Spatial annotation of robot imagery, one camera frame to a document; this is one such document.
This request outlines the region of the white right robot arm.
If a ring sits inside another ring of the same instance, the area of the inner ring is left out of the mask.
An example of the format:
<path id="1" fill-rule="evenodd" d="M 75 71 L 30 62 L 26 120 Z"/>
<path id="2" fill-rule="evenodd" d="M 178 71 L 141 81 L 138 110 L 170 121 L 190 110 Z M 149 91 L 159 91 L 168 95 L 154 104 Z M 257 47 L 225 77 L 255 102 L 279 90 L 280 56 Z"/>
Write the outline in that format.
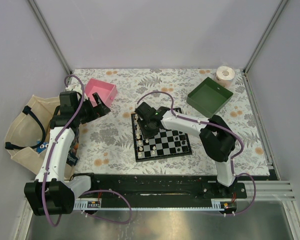
<path id="1" fill-rule="evenodd" d="M 229 157 L 235 149 L 236 137 L 220 116 L 195 118 L 164 106 L 155 109 L 145 102 L 135 109 L 135 113 L 146 138 L 154 137 L 160 130 L 175 130 L 200 139 L 207 156 L 215 161 L 218 194 L 229 198 L 235 193 L 235 176 Z"/>

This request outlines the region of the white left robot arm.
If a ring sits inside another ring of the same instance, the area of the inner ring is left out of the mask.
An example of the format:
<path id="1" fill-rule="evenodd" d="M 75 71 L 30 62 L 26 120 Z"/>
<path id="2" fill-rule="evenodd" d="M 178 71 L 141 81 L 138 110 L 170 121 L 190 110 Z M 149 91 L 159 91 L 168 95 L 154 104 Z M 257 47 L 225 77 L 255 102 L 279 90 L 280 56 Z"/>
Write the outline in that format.
<path id="1" fill-rule="evenodd" d="M 68 154 L 75 144 L 79 126 L 107 115 L 111 110 L 100 96 L 93 93 L 96 106 L 77 91 L 60 93 L 60 104 L 50 121 L 49 143 L 42 167 L 34 182 L 28 182 L 24 194 L 36 216 L 70 214 L 82 194 L 97 195 L 99 186 L 90 176 L 74 177 L 65 182 Z"/>

